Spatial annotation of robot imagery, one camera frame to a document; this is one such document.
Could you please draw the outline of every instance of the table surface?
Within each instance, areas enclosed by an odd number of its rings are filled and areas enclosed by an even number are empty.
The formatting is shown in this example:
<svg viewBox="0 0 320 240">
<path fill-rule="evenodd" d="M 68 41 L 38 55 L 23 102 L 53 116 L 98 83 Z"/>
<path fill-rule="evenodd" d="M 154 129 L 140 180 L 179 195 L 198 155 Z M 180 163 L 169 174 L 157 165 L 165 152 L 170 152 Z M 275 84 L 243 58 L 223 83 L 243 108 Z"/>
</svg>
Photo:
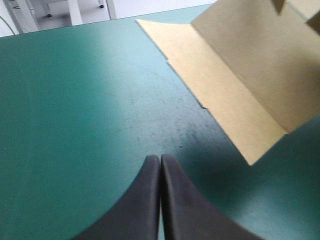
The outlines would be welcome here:
<svg viewBox="0 0 320 240">
<path fill-rule="evenodd" d="M 207 7 L 0 39 L 0 239 L 71 238 L 163 153 L 257 235 L 318 239 L 320 117 L 249 167 L 135 22 Z"/>
</svg>

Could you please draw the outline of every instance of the cardboard box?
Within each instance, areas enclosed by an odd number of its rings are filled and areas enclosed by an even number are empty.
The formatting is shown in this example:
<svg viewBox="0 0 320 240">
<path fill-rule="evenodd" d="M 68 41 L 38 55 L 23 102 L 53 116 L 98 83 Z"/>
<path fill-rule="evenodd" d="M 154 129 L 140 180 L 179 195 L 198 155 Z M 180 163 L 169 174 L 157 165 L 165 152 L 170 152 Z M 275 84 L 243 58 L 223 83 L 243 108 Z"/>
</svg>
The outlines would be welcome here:
<svg viewBox="0 0 320 240">
<path fill-rule="evenodd" d="M 320 113 L 320 37 L 295 2 L 218 0 L 190 24 L 137 20 L 249 164 Z"/>
</svg>

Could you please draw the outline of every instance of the cardboard flap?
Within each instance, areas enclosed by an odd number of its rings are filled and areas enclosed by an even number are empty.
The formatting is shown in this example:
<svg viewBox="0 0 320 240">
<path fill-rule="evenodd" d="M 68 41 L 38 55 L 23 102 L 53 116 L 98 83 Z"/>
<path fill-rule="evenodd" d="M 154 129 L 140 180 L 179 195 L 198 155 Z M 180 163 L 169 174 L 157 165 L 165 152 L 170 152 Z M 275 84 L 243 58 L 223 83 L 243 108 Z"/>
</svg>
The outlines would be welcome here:
<svg viewBox="0 0 320 240">
<path fill-rule="evenodd" d="M 286 134 L 190 24 L 137 22 L 249 164 Z"/>
<path fill-rule="evenodd" d="M 320 11 L 314 15 L 307 24 L 320 34 Z"/>
<path fill-rule="evenodd" d="M 288 132 L 320 112 L 320 37 L 291 7 L 218 0 L 192 24 Z"/>
<path fill-rule="evenodd" d="M 285 4 L 286 0 L 272 0 L 273 5 L 278 13 L 281 13 L 281 10 Z"/>
</svg>

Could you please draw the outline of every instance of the white furniture leg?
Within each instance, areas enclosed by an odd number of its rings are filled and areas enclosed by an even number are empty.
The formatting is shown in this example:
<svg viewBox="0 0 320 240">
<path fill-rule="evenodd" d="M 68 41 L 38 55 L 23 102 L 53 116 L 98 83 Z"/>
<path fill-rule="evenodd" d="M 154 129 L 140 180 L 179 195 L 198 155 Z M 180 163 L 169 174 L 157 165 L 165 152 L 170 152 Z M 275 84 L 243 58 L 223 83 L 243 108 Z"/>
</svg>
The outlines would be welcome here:
<svg viewBox="0 0 320 240">
<path fill-rule="evenodd" d="M 110 20 L 117 19 L 114 0 L 106 0 L 106 6 L 108 8 Z"/>
<path fill-rule="evenodd" d="M 78 0 L 67 0 L 67 1 L 68 1 L 72 26 L 83 24 L 79 5 L 78 5 Z"/>
<path fill-rule="evenodd" d="M 44 10 L 44 14 L 45 14 L 47 17 L 52 17 L 48 0 L 41 0 L 40 2 L 41 2 L 41 5 L 42 5 L 42 8 L 43 8 L 43 10 Z"/>
<path fill-rule="evenodd" d="M 104 8 L 107 5 L 106 0 L 98 0 L 98 2 L 99 2 L 99 5 L 100 5 L 101 9 Z"/>
<path fill-rule="evenodd" d="M 18 3 L 22 14 L 24 16 L 25 22 L 29 28 L 30 32 L 37 32 L 39 31 L 39 26 L 37 23 L 37 20 L 35 18 L 35 16 L 33 15 L 32 10 L 29 8 L 26 0 L 16 0 L 16 2 Z"/>
</svg>

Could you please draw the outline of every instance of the white floor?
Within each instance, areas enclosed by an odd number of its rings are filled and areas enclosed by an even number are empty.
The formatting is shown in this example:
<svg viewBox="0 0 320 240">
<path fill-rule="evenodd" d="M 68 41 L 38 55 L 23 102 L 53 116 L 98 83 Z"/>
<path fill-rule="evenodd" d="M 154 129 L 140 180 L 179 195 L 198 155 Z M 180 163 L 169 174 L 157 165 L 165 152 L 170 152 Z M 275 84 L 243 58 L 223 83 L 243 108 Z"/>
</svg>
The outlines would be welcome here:
<svg viewBox="0 0 320 240">
<path fill-rule="evenodd" d="M 39 1 L 41 0 L 31 0 L 35 17 L 41 30 L 71 26 L 67 1 L 58 1 L 49 4 L 52 17 L 45 15 Z M 83 24 L 110 20 L 108 9 L 106 7 L 99 8 L 97 0 L 78 0 L 78 5 Z"/>
<path fill-rule="evenodd" d="M 12 6 L 18 6 L 15 0 Z M 58 1 L 49 4 L 52 17 L 47 17 L 41 5 L 43 0 L 30 0 L 40 30 L 48 30 L 71 26 L 71 19 L 67 1 Z M 99 8 L 98 0 L 77 0 L 83 24 L 110 20 L 108 9 Z M 216 0 L 113 0 L 116 18 L 127 18 L 163 11 L 212 4 Z M 10 35 L 7 26 L 0 24 L 0 37 Z"/>
<path fill-rule="evenodd" d="M 216 0 L 113 0 L 118 19 L 212 4 Z"/>
</svg>

